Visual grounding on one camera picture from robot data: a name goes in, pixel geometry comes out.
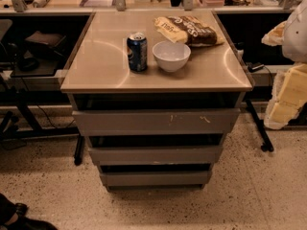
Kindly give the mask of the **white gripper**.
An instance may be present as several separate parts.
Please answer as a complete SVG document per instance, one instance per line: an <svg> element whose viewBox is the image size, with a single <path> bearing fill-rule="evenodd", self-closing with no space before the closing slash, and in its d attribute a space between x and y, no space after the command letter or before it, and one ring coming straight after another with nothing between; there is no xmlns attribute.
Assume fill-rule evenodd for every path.
<svg viewBox="0 0 307 230"><path fill-rule="evenodd" d="M266 33L261 42L268 46L283 43L286 22L283 21ZM264 125L280 129L298 117L307 103L307 64L296 63L287 72L278 72L274 78L272 98L269 100Z"/></svg>

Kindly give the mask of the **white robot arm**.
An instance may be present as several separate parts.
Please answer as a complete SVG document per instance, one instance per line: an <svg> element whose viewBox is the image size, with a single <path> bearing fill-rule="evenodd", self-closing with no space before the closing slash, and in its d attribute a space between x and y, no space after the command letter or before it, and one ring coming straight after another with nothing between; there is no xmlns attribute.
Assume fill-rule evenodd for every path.
<svg viewBox="0 0 307 230"><path fill-rule="evenodd" d="M261 39L269 46L282 46L282 54L295 64L274 78L272 98L264 124L280 129L298 116L307 104L307 0L303 0L288 19L279 23Z"/></svg>

